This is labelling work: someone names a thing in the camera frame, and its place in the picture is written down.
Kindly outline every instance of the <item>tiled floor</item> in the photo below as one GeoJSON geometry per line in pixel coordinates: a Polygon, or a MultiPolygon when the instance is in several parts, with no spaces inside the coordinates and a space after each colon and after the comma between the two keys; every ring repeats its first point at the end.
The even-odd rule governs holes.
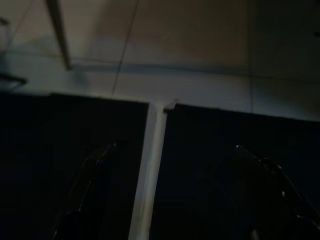
{"type": "Polygon", "coordinates": [[[0,0],[0,68],[28,80],[17,91],[320,120],[313,0],[60,0],[71,71],[44,2],[0,0]]]}

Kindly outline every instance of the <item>tile grout line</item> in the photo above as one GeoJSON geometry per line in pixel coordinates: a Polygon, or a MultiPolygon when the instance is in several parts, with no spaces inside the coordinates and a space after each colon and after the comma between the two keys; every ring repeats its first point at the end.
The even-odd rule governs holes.
{"type": "Polygon", "coordinates": [[[25,13],[23,14],[22,18],[21,18],[21,21],[19,22],[18,26],[16,27],[16,30],[14,31],[13,35],[12,35],[12,38],[10,39],[9,41],[9,44],[7,46],[7,48],[5,49],[5,51],[3,52],[3,54],[6,54],[9,50],[9,48],[11,47],[11,44],[13,43],[14,41],[14,38],[19,30],[19,28],[21,27],[22,23],[24,22],[25,18],[27,17],[27,14],[32,6],[32,4],[34,3],[35,0],[32,0],[30,3],[29,3],[29,6],[26,8],[25,10],[25,13]]]}
{"type": "Polygon", "coordinates": [[[121,67],[122,67],[122,64],[123,64],[123,61],[124,61],[124,57],[125,57],[127,45],[128,45],[129,38],[130,38],[130,35],[131,35],[131,32],[132,32],[132,28],[133,28],[133,26],[134,26],[134,22],[135,22],[135,19],[136,19],[136,15],[137,15],[137,11],[138,11],[138,6],[139,6],[139,1],[140,1],[140,0],[136,0],[135,6],[134,6],[134,12],[133,12],[133,14],[132,14],[132,19],[131,19],[130,27],[129,27],[129,29],[128,29],[128,33],[127,33],[127,36],[126,36],[126,39],[125,39],[125,44],[124,44],[124,48],[123,48],[123,51],[122,51],[122,54],[121,54],[121,60],[120,60],[120,63],[119,63],[118,69],[117,69],[117,73],[116,73],[116,76],[115,76],[115,81],[114,81],[114,84],[113,84],[111,96],[114,95],[115,90],[116,90],[116,86],[117,86],[119,74],[120,74],[120,71],[121,71],[121,67]]]}
{"type": "MultiPolygon", "coordinates": [[[[44,54],[44,53],[31,53],[31,52],[17,52],[17,51],[7,51],[6,54],[11,55],[21,55],[21,56],[36,56],[36,57],[44,57],[44,58],[61,58],[61,55],[54,54],[44,54]]],[[[84,57],[71,57],[72,60],[76,61],[85,61],[85,62],[93,62],[93,63],[101,63],[101,64],[118,64],[116,61],[107,61],[107,60],[99,60],[93,58],[84,58],[84,57]]],[[[320,84],[320,82],[315,80],[303,80],[302,78],[285,78],[285,77],[274,77],[274,76],[261,76],[261,75],[253,75],[253,74],[235,74],[235,73],[225,73],[225,72],[215,72],[215,71],[207,71],[207,70],[197,70],[190,69],[185,67],[175,67],[175,66],[162,66],[162,65],[148,65],[148,64],[140,64],[140,63],[126,63],[128,66],[136,66],[136,67],[144,67],[144,68],[157,68],[157,69],[167,69],[173,71],[185,71],[192,73],[205,73],[205,74],[215,74],[215,75],[223,75],[223,76],[233,76],[233,77],[252,77],[257,79],[268,79],[268,80],[280,80],[283,82],[290,83],[303,83],[303,84],[320,84]]]]}

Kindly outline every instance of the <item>wooden leg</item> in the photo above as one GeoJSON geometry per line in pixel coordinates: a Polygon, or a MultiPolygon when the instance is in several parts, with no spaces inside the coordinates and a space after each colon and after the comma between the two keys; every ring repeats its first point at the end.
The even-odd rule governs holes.
{"type": "Polygon", "coordinates": [[[46,6],[50,14],[51,22],[54,28],[56,39],[58,40],[60,50],[62,52],[65,67],[70,70],[71,62],[66,42],[64,23],[59,6],[59,0],[45,0],[46,6]]]}

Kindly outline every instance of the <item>table leg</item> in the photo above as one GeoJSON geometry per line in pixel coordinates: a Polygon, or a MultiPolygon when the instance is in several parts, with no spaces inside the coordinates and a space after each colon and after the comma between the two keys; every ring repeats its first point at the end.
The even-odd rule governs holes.
{"type": "Polygon", "coordinates": [[[62,52],[63,61],[67,70],[71,69],[70,56],[66,41],[63,18],[59,6],[59,0],[45,0],[46,6],[50,14],[51,22],[54,28],[55,36],[58,40],[60,50],[62,52]]]}

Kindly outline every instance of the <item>dark mat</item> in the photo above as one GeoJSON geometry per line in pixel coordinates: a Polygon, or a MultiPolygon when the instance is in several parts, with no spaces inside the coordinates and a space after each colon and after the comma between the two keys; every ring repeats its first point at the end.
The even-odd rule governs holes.
{"type": "Polygon", "coordinates": [[[266,195],[260,215],[253,210],[235,145],[280,164],[320,211],[319,136],[317,122],[177,105],[167,115],[149,239],[247,240],[257,226],[262,239],[285,239],[288,209],[278,215],[266,195]]]}
{"type": "Polygon", "coordinates": [[[128,239],[148,105],[64,95],[1,95],[0,105],[1,238],[50,239],[68,180],[92,151],[116,142],[99,235],[128,239]]]}

